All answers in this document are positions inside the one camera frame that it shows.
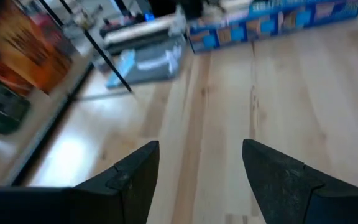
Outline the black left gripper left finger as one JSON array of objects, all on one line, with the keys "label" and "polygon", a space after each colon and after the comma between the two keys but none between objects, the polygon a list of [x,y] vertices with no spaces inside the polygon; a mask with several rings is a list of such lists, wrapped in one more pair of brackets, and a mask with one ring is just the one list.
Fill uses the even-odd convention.
[{"label": "black left gripper left finger", "polygon": [[159,161],[150,141],[74,187],[0,187],[0,223],[146,223]]}]

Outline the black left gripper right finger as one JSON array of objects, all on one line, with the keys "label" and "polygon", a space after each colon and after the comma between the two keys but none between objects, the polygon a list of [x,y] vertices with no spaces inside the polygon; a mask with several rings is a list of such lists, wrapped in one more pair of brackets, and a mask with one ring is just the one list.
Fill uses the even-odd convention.
[{"label": "black left gripper right finger", "polygon": [[358,187],[253,139],[242,160],[266,223],[358,223]]}]

